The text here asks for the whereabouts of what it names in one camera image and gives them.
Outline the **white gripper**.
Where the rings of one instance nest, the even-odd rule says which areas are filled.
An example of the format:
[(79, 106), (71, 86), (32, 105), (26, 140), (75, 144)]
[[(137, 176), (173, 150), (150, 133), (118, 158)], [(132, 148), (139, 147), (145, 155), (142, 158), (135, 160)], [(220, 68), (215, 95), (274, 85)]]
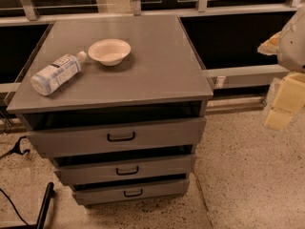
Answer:
[(257, 51), (276, 55), (280, 66), (292, 73), (279, 81), (264, 125), (272, 130), (285, 129), (295, 114), (305, 106), (305, 6), (297, 9), (293, 17)]

